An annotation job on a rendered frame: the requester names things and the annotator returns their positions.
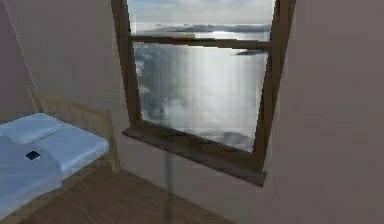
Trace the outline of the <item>wooden bed with blue bedding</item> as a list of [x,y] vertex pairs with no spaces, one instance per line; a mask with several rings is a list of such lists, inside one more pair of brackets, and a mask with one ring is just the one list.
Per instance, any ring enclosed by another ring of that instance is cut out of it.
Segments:
[[[110,165],[118,172],[111,114],[34,87],[29,94],[35,113],[63,123],[53,134],[21,144],[0,136],[0,224],[19,224],[95,170]],[[29,160],[25,154],[41,157]]]

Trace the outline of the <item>brown wooden framed window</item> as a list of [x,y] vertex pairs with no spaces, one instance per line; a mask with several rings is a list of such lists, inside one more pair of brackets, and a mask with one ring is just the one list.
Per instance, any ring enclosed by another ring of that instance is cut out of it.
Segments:
[[124,135],[256,186],[296,0],[110,0]]

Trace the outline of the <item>pale blue pillow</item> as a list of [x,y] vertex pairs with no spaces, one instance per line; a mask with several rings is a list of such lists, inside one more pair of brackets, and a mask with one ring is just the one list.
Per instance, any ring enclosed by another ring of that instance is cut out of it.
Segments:
[[0,125],[0,136],[26,144],[55,133],[63,123],[45,113],[35,113]]

